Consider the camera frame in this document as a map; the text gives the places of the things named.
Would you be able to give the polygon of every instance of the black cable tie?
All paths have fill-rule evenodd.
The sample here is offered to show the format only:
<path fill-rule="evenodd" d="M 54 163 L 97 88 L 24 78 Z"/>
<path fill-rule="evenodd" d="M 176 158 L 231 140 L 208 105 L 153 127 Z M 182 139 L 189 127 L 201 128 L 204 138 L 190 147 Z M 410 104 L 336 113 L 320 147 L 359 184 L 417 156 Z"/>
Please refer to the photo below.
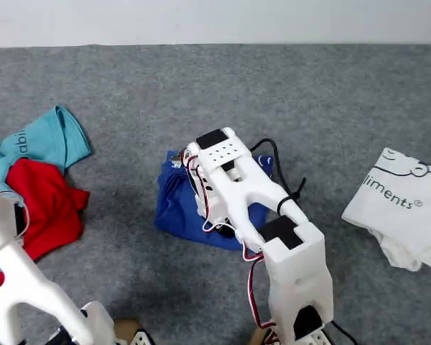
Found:
<path fill-rule="evenodd" d="M 288 195 L 286 198 L 283 198 L 280 202 L 278 202 L 278 206 L 276 207 L 276 213 L 278 213 L 278 216 L 281 216 L 281 213 L 279 211 L 281 211 L 282 204 L 288 200 L 293 200 L 293 197 Z"/>

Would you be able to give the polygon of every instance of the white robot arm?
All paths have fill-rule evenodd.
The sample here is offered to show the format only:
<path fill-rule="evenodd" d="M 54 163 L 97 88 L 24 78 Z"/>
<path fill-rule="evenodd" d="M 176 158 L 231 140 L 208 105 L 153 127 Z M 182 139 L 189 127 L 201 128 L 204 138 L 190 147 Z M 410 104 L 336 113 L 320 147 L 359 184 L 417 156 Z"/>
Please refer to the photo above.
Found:
<path fill-rule="evenodd" d="M 0 193 L 0 268 L 5 281 L 0 286 L 0 344 L 25 344 L 16 306 L 30 304 L 55 316 L 72 341 L 80 345 L 113 345 L 113 321 L 99 302 L 78 310 L 59 285 L 50 282 L 15 240 L 16 221 L 10 192 Z M 55 338 L 63 344 L 67 339 Z"/>
<path fill-rule="evenodd" d="M 271 328 L 283 345 L 315 344 L 312 341 L 324 337 L 320 329 L 333 319 L 332 278 L 325 263 L 323 234 L 264 173 L 231 128 L 197 138 L 188 145 L 182 163 L 195 189 L 198 213 L 213 225 L 203 230 L 211 231 L 229 219 L 238 241 L 259 253 L 253 258 L 265 261 L 272 319 L 260 323 L 251 305 L 257 325 Z M 279 218 L 255 229 L 247 211 L 252 203 L 277 210 Z"/>

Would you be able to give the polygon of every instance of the gray carpet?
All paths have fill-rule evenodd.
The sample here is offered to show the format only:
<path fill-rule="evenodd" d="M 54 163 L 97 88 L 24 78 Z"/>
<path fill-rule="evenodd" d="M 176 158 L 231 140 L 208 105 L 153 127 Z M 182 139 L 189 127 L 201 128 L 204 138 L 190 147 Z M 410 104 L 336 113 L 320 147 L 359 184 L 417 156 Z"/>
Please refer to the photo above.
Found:
<path fill-rule="evenodd" d="M 390 267 L 375 238 L 340 219 L 383 147 L 431 162 L 431 46 L 0 50 L 0 138 L 55 104 L 92 141 L 94 155 L 68 173 L 91 199 L 83 238 L 38 265 L 79 306 L 140 316 L 157 344 L 248 341 L 249 265 L 152 222 L 165 151 L 231 126 L 248 146 L 275 138 L 292 186 L 307 176 L 301 204 L 325 234 L 335 319 L 361 344 L 431 344 L 431 269 Z M 255 283 L 266 318 L 260 269 Z M 30 344 L 57 325 L 21 314 Z"/>

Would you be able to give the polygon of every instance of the printed logo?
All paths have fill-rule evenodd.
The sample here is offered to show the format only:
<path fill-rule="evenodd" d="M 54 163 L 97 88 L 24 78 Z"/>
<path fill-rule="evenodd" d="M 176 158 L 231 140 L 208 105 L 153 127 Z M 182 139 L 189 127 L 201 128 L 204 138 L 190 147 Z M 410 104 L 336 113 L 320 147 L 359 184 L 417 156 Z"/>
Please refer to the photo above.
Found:
<path fill-rule="evenodd" d="M 16 142 L 14 144 L 18 146 L 19 152 L 27 153 L 29 149 L 27 148 L 26 130 L 21 129 L 20 131 L 14 133 L 14 136 L 16 137 Z"/>
<path fill-rule="evenodd" d="M 431 174 L 431 165 L 389 148 L 383 150 L 374 169 L 394 176 L 415 176 L 416 178 Z"/>
<path fill-rule="evenodd" d="M 377 192 L 380 192 L 380 195 L 385 197 L 385 199 L 407 210 L 412 209 L 413 206 L 423 206 L 423 202 L 421 200 L 417 199 L 411 202 L 408 199 L 397 195 L 392 190 L 388 189 L 383 183 L 375 180 L 375 178 L 370 174 L 366 176 L 362 184 L 369 188 L 373 188 Z"/>

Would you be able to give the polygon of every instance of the white wire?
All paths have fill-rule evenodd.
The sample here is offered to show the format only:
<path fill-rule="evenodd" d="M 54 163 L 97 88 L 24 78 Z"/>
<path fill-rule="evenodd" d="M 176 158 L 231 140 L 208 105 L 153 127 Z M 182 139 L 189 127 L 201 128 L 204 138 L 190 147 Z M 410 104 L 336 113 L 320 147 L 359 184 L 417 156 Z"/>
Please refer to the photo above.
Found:
<path fill-rule="evenodd" d="M 9 190 L 5 190 L 5 191 L 3 191 L 3 192 L 0 192 L 0 196 L 2 196 L 2 195 L 12 195 L 12 196 L 16 196 L 19 200 L 21 200 L 21 201 L 22 201 L 22 205 L 24 206 L 24 211 L 25 211 L 25 213 L 26 213 L 26 220 L 27 220 L 27 223 L 26 223 L 26 226 L 25 226 L 24 230 L 22 230 L 22 232 L 19 234 L 19 236 L 18 236 L 18 237 L 22 237 L 22 236 L 24 236 L 24 234 L 26 233 L 26 231 L 27 231 L 27 229 L 29 228 L 29 225 L 30 225 L 30 214 L 29 214 L 29 208 L 27 207 L 26 203 L 24 202 L 24 198 L 23 198 L 23 197 L 21 197 L 18 193 L 16 193 L 16 192 L 12 192 L 12 191 L 9 191 Z"/>
<path fill-rule="evenodd" d="M 204 224 L 203 224 L 203 231 L 204 232 L 211 232 L 211 231 L 213 231 L 217 226 L 227 226 L 227 227 L 229 227 L 230 229 L 232 229 L 233 231 L 236 231 L 236 228 L 235 227 L 233 227 L 232 225 L 230 225 L 230 224 L 228 224 L 228 223 L 215 223 L 215 224 L 213 224 L 209 229 L 206 229 L 205 228 L 205 225 L 208 223 L 208 218 L 206 218 L 206 220 L 205 220 L 205 222 L 204 222 Z"/>

